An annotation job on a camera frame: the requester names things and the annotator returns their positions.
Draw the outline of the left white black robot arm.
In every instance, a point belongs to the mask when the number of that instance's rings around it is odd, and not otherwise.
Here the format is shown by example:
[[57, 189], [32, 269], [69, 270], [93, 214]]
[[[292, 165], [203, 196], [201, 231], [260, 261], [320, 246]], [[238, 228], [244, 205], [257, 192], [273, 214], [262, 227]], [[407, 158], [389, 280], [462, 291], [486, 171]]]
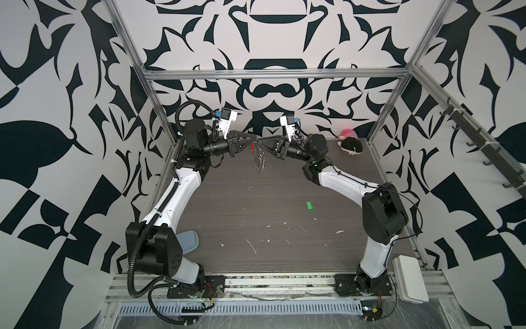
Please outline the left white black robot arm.
[[216, 126], [192, 119], [181, 129], [175, 150], [174, 177], [157, 204], [125, 232], [127, 289], [132, 297], [144, 295], [156, 283], [177, 281], [194, 285], [201, 266], [184, 257], [177, 238], [180, 218], [193, 193], [212, 167], [211, 156], [235, 156], [257, 140], [255, 134], [232, 130], [219, 134]]

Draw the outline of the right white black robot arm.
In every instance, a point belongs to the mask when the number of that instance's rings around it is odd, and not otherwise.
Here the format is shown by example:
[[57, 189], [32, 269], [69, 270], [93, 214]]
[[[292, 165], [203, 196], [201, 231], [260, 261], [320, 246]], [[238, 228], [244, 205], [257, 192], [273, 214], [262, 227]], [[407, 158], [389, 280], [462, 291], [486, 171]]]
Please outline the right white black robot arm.
[[254, 143], [253, 149], [264, 150], [282, 160], [303, 161], [307, 180], [359, 205], [367, 244], [357, 270], [358, 290], [365, 291], [385, 277], [393, 246], [408, 224], [408, 215], [394, 185], [367, 182], [341, 171], [327, 157], [327, 141], [320, 134], [300, 142], [284, 136], [261, 138]]

